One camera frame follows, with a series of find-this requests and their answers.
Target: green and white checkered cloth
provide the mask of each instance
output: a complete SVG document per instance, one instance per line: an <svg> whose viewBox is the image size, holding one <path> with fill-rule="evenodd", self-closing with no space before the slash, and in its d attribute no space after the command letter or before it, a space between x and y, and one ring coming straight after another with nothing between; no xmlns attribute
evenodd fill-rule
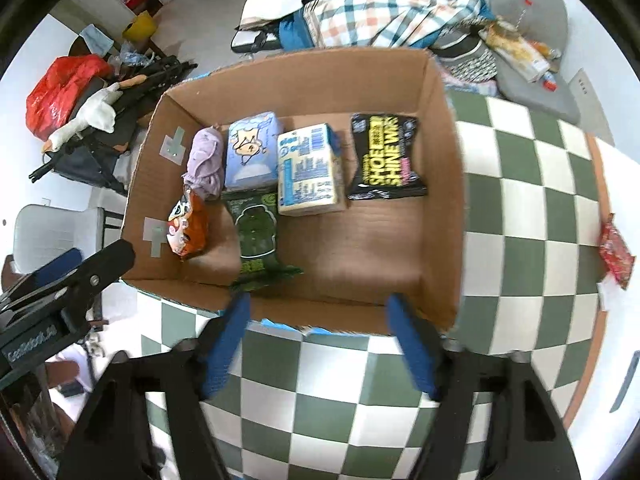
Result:
<svg viewBox="0 0 640 480"><path fill-rule="evenodd" d="M530 352L563 415L590 348L600 228L584 134L509 102L452 92L467 182L463 304L450 335ZM193 337L213 314L138 297L141 354ZM478 394L460 480L479 468L490 416ZM395 338L303 335L252 322L227 385L203 411L229 471L258 480L402 479L437 404L415 390ZM163 394L152 436L176 478Z"/></svg>

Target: yellow container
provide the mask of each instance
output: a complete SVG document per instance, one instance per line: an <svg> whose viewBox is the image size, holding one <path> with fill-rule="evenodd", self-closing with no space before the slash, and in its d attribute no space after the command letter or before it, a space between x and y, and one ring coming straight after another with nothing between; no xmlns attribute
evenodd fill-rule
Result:
<svg viewBox="0 0 640 480"><path fill-rule="evenodd" d="M158 30L158 25L148 11L140 12L122 31L122 37L132 43L148 40Z"/></svg>

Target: purple cloth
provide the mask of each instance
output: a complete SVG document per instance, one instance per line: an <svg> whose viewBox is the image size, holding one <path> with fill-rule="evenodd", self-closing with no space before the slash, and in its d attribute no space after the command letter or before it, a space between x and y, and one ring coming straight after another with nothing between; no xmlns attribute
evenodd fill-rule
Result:
<svg viewBox="0 0 640 480"><path fill-rule="evenodd" d="M217 198L225 181L222 157L225 153L225 141L213 126L200 130L191 145L187 173L182 177L185 186L189 186L205 200Z"/></svg>

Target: orange strip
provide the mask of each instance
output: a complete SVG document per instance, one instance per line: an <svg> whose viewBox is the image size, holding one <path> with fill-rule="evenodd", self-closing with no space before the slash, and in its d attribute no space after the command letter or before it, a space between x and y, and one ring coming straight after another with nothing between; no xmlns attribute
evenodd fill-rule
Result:
<svg viewBox="0 0 640 480"><path fill-rule="evenodd" d="M598 187L598 204L600 206L600 221L602 223L607 221L610 213L609 193L607 192L607 183L604 180L604 167L602 165L602 156L596 143L595 137L585 134L587 139L587 145L591 152L591 160L593 161L593 171L596 176L596 185ZM604 331L607 326L607 313L604 310L599 310L596 314L596 321L593 324L593 335L591 336L591 347L589 348L589 355L587 356L587 363L584 367L584 372L578 386L574 391L574 396L569 403L569 407L566 409L562 423L565 428L569 428L574 421L575 414L578 413L578 409L582 404L587 388L593 377L593 371L596 368L596 362L600 355L600 348L602 347L602 340L604 339Z"/></svg>

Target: rolled lavender towel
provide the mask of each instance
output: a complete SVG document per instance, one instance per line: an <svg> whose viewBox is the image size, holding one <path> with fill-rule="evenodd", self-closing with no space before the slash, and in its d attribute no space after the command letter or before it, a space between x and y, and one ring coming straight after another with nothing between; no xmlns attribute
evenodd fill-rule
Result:
<svg viewBox="0 0 640 480"><path fill-rule="evenodd" d="M213 126L200 130L194 137L187 161L187 172L182 176L185 186L193 189L203 200L218 198L225 180L222 156L225 141Z"/></svg>
<svg viewBox="0 0 640 480"><path fill-rule="evenodd" d="M280 121L264 112L229 126L226 147L225 187L240 191L278 183L278 135Z"/></svg>

